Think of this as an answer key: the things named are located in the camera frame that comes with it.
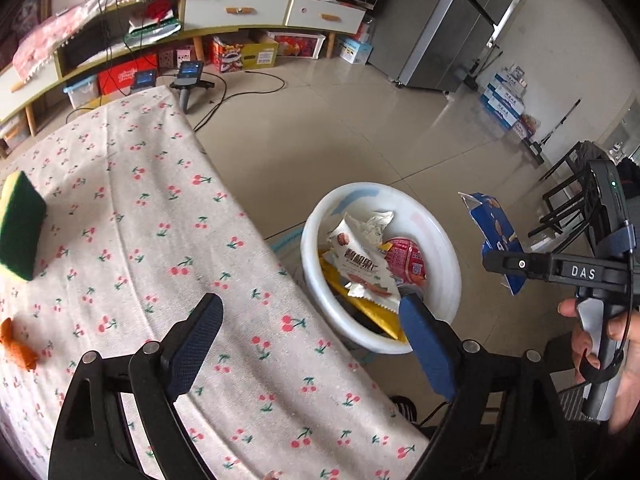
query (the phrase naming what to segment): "blue gripper pad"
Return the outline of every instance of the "blue gripper pad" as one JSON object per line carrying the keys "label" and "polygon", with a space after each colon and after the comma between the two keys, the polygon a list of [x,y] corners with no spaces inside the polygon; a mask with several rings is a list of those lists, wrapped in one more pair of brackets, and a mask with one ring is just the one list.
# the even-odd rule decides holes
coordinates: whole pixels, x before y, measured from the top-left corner
{"label": "blue gripper pad", "polygon": [[222,326],[222,300],[207,293],[189,317],[176,323],[162,340],[161,365],[170,402],[187,393]]}
{"label": "blue gripper pad", "polygon": [[456,370],[462,358],[460,339],[451,327],[438,321],[415,294],[400,301],[400,325],[420,361],[433,391],[449,402],[456,395]]}

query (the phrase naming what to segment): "wooden cabinet leg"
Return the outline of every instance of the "wooden cabinet leg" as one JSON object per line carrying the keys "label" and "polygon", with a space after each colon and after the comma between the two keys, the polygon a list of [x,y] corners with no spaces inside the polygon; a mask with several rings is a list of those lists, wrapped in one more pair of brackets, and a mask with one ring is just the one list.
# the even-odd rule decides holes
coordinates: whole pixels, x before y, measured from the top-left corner
{"label": "wooden cabinet leg", "polygon": [[36,117],[33,115],[33,107],[31,104],[28,104],[24,107],[24,111],[27,113],[27,123],[29,123],[29,131],[31,132],[31,137],[35,137],[38,133],[36,128]]}
{"label": "wooden cabinet leg", "polygon": [[326,44],[326,58],[331,59],[334,55],[335,32],[329,32],[329,41]]}
{"label": "wooden cabinet leg", "polygon": [[196,48],[196,59],[198,61],[204,61],[204,47],[202,46],[202,37],[193,37],[193,46]]}

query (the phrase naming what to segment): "metal bolt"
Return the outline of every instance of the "metal bolt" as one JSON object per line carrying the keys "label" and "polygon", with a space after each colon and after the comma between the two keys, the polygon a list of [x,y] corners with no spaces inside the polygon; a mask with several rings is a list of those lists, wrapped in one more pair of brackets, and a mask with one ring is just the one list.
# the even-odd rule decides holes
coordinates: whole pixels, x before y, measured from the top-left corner
{"label": "metal bolt", "polygon": [[98,354],[91,350],[82,356],[82,362],[85,364],[93,363],[97,357]]}
{"label": "metal bolt", "polygon": [[542,361],[540,352],[536,352],[535,350],[527,350],[526,356],[527,359],[532,363],[539,363],[540,361]]}
{"label": "metal bolt", "polygon": [[467,339],[462,343],[462,348],[469,354],[476,354],[480,351],[480,343],[473,339]]}
{"label": "metal bolt", "polygon": [[148,343],[145,343],[145,345],[142,347],[142,351],[145,354],[155,354],[159,348],[160,348],[160,343],[158,341],[149,341]]}

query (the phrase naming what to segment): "green sponge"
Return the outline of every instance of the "green sponge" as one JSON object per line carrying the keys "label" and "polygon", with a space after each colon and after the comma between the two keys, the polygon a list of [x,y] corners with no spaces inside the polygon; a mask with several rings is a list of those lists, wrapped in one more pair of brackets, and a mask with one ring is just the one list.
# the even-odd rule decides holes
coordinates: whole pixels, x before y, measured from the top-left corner
{"label": "green sponge", "polygon": [[23,171],[10,174],[0,196],[0,272],[30,282],[47,205]]}

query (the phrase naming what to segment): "refrigerator handle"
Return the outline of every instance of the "refrigerator handle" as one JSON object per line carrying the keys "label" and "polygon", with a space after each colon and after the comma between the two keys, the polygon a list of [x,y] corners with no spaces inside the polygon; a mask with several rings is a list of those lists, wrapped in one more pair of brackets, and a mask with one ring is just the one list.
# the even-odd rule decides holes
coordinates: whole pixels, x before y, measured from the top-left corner
{"label": "refrigerator handle", "polygon": [[477,0],[468,0],[468,2],[474,6],[474,9],[478,11],[480,16],[482,16],[485,20],[489,22],[489,25],[492,25],[493,27],[497,25],[497,23],[495,23],[494,20],[492,20],[491,16],[489,16],[486,10],[484,10],[484,7],[480,5],[480,3],[478,3]]}

